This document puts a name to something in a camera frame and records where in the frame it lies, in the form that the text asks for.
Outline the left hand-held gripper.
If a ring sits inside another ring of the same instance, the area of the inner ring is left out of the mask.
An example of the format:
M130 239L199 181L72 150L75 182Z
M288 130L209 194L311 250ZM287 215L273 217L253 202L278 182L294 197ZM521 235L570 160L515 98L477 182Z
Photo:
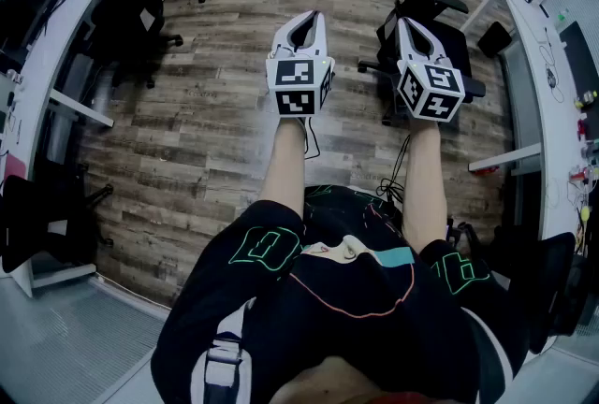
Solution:
M274 35L266 60L268 89L281 117L313 117L324 106L334 75L324 14L309 10ZM307 53L294 53L306 50Z

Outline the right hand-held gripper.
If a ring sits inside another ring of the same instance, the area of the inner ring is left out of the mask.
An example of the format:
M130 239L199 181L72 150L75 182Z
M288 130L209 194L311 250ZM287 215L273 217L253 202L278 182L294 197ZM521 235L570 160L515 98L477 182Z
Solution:
M427 42L427 51L417 49L411 29ZM461 72L452 67L414 61L447 57L441 41L419 22L399 18L397 31L401 56L399 97L415 119L450 122L465 98Z

